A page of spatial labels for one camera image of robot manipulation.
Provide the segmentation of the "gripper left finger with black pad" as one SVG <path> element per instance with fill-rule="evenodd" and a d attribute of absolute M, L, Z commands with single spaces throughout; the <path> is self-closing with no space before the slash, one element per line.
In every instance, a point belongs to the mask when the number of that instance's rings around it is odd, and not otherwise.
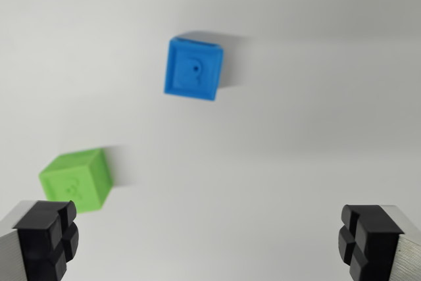
<path fill-rule="evenodd" d="M 79 243 L 73 201 L 21 201 L 1 219 L 1 279 L 62 280 Z"/>

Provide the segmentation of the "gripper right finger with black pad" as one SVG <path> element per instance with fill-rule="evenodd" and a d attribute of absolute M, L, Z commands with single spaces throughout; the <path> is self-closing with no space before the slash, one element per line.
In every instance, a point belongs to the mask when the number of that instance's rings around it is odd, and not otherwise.
<path fill-rule="evenodd" d="M 344 205 L 341 260 L 356 281 L 420 279 L 420 229 L 394 205 Z"/>

